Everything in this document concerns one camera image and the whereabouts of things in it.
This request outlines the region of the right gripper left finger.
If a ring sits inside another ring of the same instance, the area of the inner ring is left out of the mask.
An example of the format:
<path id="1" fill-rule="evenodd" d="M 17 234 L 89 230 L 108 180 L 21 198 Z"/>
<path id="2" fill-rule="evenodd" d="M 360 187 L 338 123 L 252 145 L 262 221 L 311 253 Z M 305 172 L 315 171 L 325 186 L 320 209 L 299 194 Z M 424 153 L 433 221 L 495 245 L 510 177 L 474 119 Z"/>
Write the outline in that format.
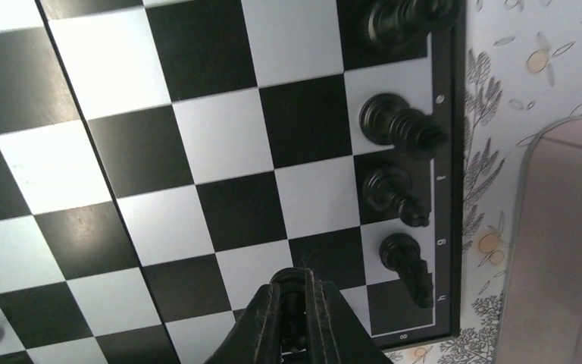
<path id="1" fill-rule="evenodd" d="M 280 308 L 280 285 L 259 287 L 224 341 L 205 362 L 280 363 Z"/>

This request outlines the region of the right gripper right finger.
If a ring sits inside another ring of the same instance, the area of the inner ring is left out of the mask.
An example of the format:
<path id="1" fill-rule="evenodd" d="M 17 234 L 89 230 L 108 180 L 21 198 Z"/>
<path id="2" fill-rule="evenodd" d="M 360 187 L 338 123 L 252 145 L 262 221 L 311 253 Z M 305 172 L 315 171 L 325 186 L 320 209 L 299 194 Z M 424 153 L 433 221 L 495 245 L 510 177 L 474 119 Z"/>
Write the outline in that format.
<path id="1" fill-rule="evenodd" d="M 390 363 L 331 281 L 305 270 L 308 363 Z"/>

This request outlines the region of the black rook chess piece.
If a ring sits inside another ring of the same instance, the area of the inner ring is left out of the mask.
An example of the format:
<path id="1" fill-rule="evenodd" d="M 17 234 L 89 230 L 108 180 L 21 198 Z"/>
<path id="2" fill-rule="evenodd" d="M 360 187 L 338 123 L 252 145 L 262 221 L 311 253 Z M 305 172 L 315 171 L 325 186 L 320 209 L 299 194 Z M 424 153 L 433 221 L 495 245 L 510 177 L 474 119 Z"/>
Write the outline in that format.
<path id="1" fill-rule="evenodd" d="M 290 267 L 279 270 L 271 279 L 280 286 L 277 344 L 279 352 L 299 356 L 309 354 L 306 322 L 306 286 L 308 268 Z"/>

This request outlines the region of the black knight chess piece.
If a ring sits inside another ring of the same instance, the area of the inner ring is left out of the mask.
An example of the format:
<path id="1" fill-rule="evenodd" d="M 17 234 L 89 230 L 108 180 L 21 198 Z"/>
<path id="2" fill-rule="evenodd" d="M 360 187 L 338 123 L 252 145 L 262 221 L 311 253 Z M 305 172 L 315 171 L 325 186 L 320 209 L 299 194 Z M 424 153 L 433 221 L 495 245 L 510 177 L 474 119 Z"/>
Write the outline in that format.
<path id="1" fill-rule="evenodd" d="M 383 266 L 403 281 L 414 304 L 422 309 L 433 308 L 433 279 L 418 241 L 409 234 L 391 234 L 381 242 L 379 254 Z"/>

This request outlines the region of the black bishop chess piece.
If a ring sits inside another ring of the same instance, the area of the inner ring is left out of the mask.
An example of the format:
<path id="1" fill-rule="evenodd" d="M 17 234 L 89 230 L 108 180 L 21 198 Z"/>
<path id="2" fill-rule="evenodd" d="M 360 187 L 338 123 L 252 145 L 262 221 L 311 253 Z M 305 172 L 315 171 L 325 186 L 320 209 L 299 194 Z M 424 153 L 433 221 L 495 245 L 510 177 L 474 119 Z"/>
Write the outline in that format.
<path id="1" fill-rule="evenodd" d="M 430 224 L 431 208 L 412 191 L 412 181 L 401 168 L 375 168 L 365 177 L 362 196 L 376 212 L 393 213 L 409 227 L 424 228 Z"/>

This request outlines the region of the black grey chess board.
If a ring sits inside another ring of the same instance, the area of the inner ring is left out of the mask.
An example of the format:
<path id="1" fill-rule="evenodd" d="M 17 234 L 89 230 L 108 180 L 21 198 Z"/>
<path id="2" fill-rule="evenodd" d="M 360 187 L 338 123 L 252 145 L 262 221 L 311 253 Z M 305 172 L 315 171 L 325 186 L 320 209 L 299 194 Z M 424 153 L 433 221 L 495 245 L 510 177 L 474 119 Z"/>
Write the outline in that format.
<path id="1" fill-rule="evenodd" d="M 380 93 L 448 134 L 449 31 L 374 51 L 370 1 L 0 1 L 0 363 L 202 363 L 279 270 L 332 281 L 375 343 L 458 333 L 458 149 L 378 146 Z M 395 166 L 427 227 L 373 210 Z M 416 239 L 433 308 L 380 260 Z"/>

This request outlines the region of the floral table mat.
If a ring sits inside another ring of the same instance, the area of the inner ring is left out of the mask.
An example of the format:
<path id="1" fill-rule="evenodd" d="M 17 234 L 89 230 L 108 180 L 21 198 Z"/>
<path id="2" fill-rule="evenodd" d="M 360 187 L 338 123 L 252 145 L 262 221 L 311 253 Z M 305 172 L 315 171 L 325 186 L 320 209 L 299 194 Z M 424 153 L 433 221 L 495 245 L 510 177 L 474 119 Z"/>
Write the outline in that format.
<path id="1" fill-rule="evenodd" d="M 525 152 L 582 117 L 582 1 L 469 1 L 467 19 L 461 330 L 395 363 L 497 363 Z"/>

